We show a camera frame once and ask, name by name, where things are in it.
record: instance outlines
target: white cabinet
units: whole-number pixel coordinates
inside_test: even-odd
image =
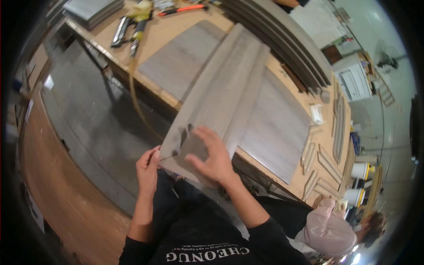
[[[356,53],[339,60],[332,68],[348,102],[372,97],[365,69]]]

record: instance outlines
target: black sleeve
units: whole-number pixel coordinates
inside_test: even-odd
[[[290,245],[289,240],[272,217],[254,228],[248,228],[249,243],[264,254],[269,264],[308,264],[310,262],[297,249]]]
[[[125,246],[119,257],[120,265],[147,264],[155,252],[156,246],[151,243],[140,242],[129,237],[125,239]]]

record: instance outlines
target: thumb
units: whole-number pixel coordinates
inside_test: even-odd
[[[185,159],[190,162],[195,169],[197,169],[203,175],[206,175],[205,163],[201,161],[197,156],[193,154],[186,155]]]
[[[150,158],[150,163],[147,166],[147,169],[156,170],[158,168],[159,160],[160,160],[160,154],[158,150],[154,152],[154,154],[152,155],[152,158]]]

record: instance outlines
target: pink shirt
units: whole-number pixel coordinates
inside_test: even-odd
[[[324,256],[343,257],[357,245],[358,238],[343,219],[343,213],[332,213],[335,202],[324,199],[306,217],[306,226],[295,240],[305,243]]]

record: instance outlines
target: black pants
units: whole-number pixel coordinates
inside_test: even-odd
[[[286,236],[294,239],[306,225],[306,216],[312,211],[301,202],[291,199],[279,200],[266,196],[257,196],[256,200],[279,224]]]
[[[233,224],[221,206],[192,184],[183,179],[173,183],[172,178],[161,169],[157,173],[158,182],[153,197],[153,237],[155,241],[161,240],[167,234],[172,223],[194,210],[214,214],[224,219],[225,222]]]

